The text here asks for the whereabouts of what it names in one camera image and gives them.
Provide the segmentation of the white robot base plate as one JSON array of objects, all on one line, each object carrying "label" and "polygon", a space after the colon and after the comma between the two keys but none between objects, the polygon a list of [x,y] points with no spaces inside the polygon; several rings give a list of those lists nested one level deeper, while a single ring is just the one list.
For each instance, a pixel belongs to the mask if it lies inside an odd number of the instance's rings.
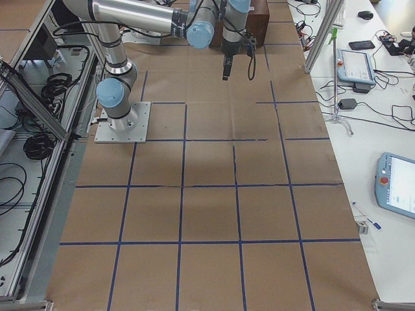
[{"label": "white robot base plate", "polygon": [[96,143],[145,143],[147,141],[151,102],[134,102],[122,119],[110,118],[102,109],[94,141]]}]

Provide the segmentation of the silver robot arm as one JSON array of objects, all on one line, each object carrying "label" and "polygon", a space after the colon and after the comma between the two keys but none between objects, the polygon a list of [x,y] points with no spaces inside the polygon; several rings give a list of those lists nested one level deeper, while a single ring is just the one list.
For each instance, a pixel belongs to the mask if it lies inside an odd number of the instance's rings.
[{"label": "silver robot arm", "polygon": [[246,21],[249,1],[66,1],[95,29],[106,63],[98,85],[104,118],[93,126],[147,140],[249,141],[260,138],[266,109]]}]

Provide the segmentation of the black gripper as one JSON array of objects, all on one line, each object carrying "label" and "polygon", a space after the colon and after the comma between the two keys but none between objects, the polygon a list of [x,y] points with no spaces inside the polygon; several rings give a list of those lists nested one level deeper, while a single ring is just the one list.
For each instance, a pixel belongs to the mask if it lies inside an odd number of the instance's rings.
[{"label": "black gripper", "polygon": [[236,30],[222,31],[221,50],[224,54],[222,80],[228,80],[231,74],[232,58],[241,50],[241,35]]}]

